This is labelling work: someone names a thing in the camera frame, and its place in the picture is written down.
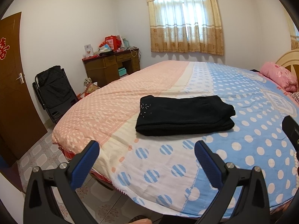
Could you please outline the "person's left hand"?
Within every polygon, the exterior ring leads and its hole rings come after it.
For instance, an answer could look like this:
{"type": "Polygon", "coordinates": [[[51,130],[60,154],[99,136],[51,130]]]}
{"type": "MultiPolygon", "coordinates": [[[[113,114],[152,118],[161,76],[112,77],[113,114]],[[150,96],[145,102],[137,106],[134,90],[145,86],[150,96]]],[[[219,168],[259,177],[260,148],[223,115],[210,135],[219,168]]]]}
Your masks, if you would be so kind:
{"type": "Polygon", "coordinates": [[[152,221],[148,218],[144,218],[144,219],[132,221],[129,224],[152,224],[152,221]]]}

